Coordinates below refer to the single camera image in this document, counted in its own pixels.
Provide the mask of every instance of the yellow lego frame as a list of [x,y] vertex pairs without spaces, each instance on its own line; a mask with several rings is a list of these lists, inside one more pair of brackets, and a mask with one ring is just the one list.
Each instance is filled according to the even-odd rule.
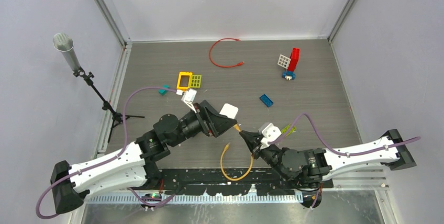
[[[184,92],[186,92],[189,87],[191,86],[191,76],[193,75],[192,72],[179,72],[179,78],[177,79],[177,89],[180,89]],[[180,86],[180,81],[182,80],[183,77],[188,77],[188,85],[187,86]]]

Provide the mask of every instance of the white panel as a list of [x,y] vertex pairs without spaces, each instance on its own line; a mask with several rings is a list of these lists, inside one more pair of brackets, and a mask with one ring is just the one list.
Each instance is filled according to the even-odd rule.
[[[67,223],[69,215],[39,220],[35,204],[57,162],[91,159],[104,112],[52,37],[73,38],[80,64],[107,98],[121,47],[94,0],[0,0],[0,7],[1,222]],[[51,193],[41,211],[54,214]]]
[[88,187],[90,193],[85,196],[85,201],[114,190],[143,186],[147,182],[146,176],[147,173],[143,166],[135,166],[114,173],[102,180],[95,181],[92,186]]
[[113,0],[133,41],[326,38],[347,0]]
[[444,0],[358,0],[334,40],[363,141],[397,128],[417,167],[386,173],[401,223],[442,223]]
[[221,115],[225,115],[228,118],[232,118],[235,119],[237,112],[239,111],[239,108],[237,108],[234,105],[231,104],[224,104],[224,106],[222,107],[222,110],[220,110],[220,114]]
[[287,69],[287,68],[288,68],[288,65],[290,64],[290,61],[291,61],[290,58],[288,58],[288,57],[286,57],[286,56],[284,56],[284,55],[280,55],[280,56],[279,56],[279,59],[277,60],[277,64],[278,64],[280,67],[283,67],[283,68]]
[[[120,151],[121,149],[84,163],[71,164],[71,169],[68,171],[68,173],[72,174],[92,165],[102,163],[111,159],[112,157],[117,156]],[[97,180],[104,180],[104,178],[112,176],[119,171],[129,170],[132,167],[145,165],[145,160],[140,158],[141,155],[142,150],[140,149],[139,145],[131,142],[126,147],[125,152],[119,158],[92,170],[88,170],[71,177],[71,182],[75,183],[74,190],[81,193],[91,187],[92,184],[95,185]]]
[[393,144],[393,141],[389,140],[387,137],[382,137],[369,143],[354,145],[345,148],[334,148],[334,150],[342,153],[359,153],[379,147],[386,148],[384,150],[372,152],[365,155],[349,157],[337,155],[330,150],[325,149],[325,161],[329,166],[331,166],[331,170],[326,176],[323,176],[322,179],[324,181],[327,181],[342,173],[366,169],[366,166],[368,165],[373,166],[372,163],[384,164],[397,161],[399,159],[396,156],[398,150],[396,148],[388,148],[388,146],[391,144]]

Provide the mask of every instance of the floor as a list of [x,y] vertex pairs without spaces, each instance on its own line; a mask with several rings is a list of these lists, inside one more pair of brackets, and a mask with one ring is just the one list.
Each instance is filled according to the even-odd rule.
[[[202,75],[202,86],[195,102],[209,101],[217,110],[224,103],[239,107],[237,120],[243,130],[256,131],[265,122],[280,128],[306,112],[311,115],[323,137],[334,148],[359,144],[353,116],[342,87],[338,67],[327,40],[223,41],[214,47],[213,59],[219,64],[245,64],[223,69],[211,64],[208,49],[212,42],[134,43],[121,90],[118,111],[135,90],[151,85],[168,84],[175,88],[180,71]],[[280,54],[290,56],[292,48],[301,49],[296,80],[281,78],[284,71],[277,65]],[[266,94],[274,101],[267,108],[259,97]],[[144,91],[136,95],[127,108],[128,114],[145,119],[127,121],[130,141],[152,129],[168,113],[182,117],[188,108],[180,97],[168,92]],[[123,127],[113,132],[108,152],[120,149]],[[157,162],[159,168],[219,167],[220,154],[227,143],[225,167],[248,167],[249,151],[235,129],[219,138],[203,134],[181,146],[170,148],[171,155]],[[298,150],[322,148],[305,118],[280,147]],[[262,160],[255,167],[266,167]]]

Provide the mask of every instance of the white lego piece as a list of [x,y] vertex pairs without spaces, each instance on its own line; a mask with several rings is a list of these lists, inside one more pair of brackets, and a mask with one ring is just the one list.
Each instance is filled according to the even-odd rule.
[[263,124],[261,128],[259,128],[259,132],[264,136],[261,140],[261,149],[269,147],[268,142],[276,140],[281,135],[279,127],[274,126],[273,123]]
[[288,69],[288,65],[290,64],[290,58],[288,58],[288,57],[286,57],[286,56],[284,56],[284,55],[280,55],[279,56],[279,60],[277,61],[277,64],[280,66],[280,67],[283,67],[283,68],[285,68],[285,69]]
[[184,102],[191,110],[194,111],[194,113],[197,113],[196,108],[193,106],[194,98],[196,97],[197,91],[195,89],[188,89],[186,91],[181,100]]
[[231,104],[224,104],[222,110],[220,110],[220,114],[225,115],[229,118],[235,119],[239,108]]

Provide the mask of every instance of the lego toy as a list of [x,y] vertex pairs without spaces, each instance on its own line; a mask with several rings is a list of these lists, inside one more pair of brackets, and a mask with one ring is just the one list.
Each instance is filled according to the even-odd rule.
[[[284,127],[281,130],[281,133],[284,134],[289,129],[289,127],[290,127],[290,124],[288,124],[286,127]],[[290,130],[290,132],[287,135],[285,135],[285,136],[287,137],[288,135],[292,134],[295,130],[296,130],[296,127],[293,126],[292,129]]]
[[202,81],[202,75],[192,75],[190,88],[200,88],[201,81]]
[[[165,88],[167,88],[167,89],[170,88],[170,86],[169,86],[168,84],[164,84],[163,87],[165,87]],[[165,94],[167,93],[167,90],[160,89],[160,90],[159,90],[159,93],[160,93],[160,95],[163,96],[163,95],[165,95]]]
[[273,105],[273,101],[269,99],[265,94],[260,96],[259,99],[267,106],[270,107]]
[[[182,79],[188,78],[187,84],[182,84]],[[181,91],[187,91],[189,88],[200,88],[202,82],[202,75],[193,75],[192,72],[179,72],[179,78],[177,79],[177,89]]]
[[[191,86],[191,76],[193,73],[191,72],[179,72],[179,78],[177,79],[177,89],[180,89],[182,91],[186,91]],[[188,83],[185,86],[181,86],[182,79],[185,79],[188,77]]]
[[296,74],[294,71],[296,70],[297,62],[299,61],[299,53],[300,49],[293,48],[291,56],[288,58],[284,55],[280,55],[277,61],[277,64],[280,67],[285,68],[286,70],[282,73],[282,77],[286,80],[294,80],[296,78]]

